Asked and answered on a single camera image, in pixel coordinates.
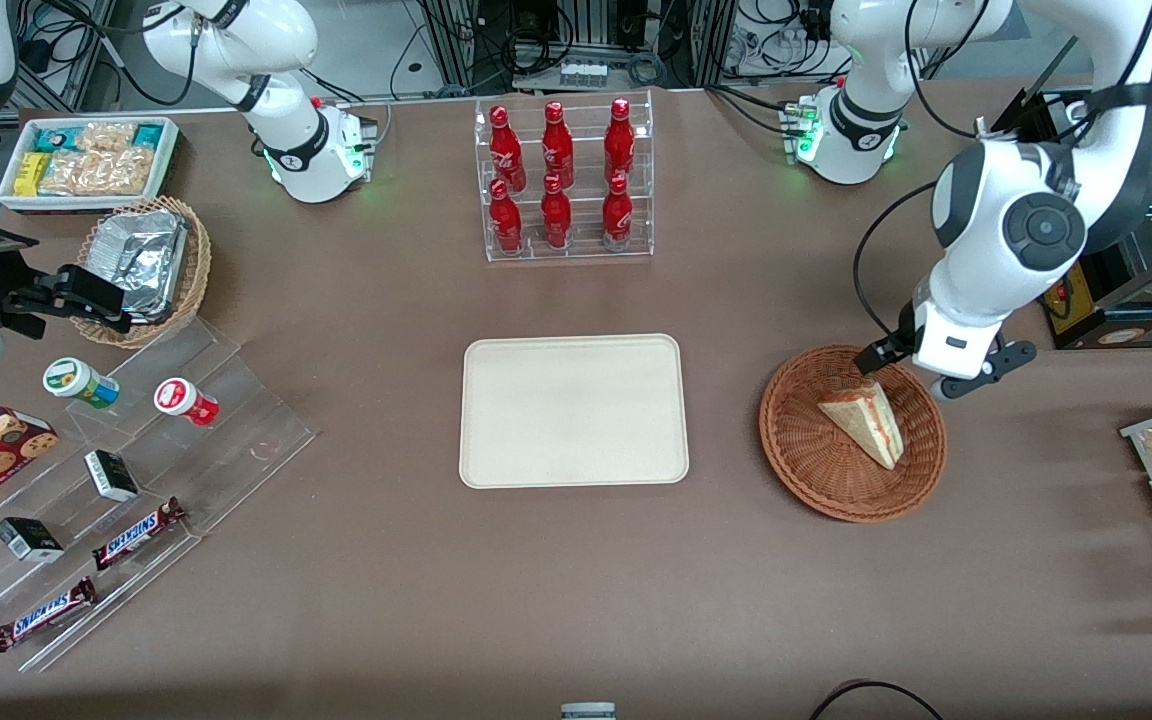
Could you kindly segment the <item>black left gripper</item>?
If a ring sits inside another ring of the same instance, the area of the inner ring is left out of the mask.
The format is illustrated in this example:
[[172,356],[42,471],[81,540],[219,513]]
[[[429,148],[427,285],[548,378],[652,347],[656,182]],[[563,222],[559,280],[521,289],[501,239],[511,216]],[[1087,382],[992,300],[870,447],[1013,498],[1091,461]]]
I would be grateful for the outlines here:
[[[983,361],[979,373],[969,379],[942,376],[933,382],[933,397],[938,401],[952,401],[964,397],[973,391],[993,386],[1016,369],[1032,363],[1038,355],[1038,348],[1029,341],[1014,341],[992,348]],[[856,355],[856,369],[863,376],[870,376],[893,363],[893,344],[890,342],[873,342]]]

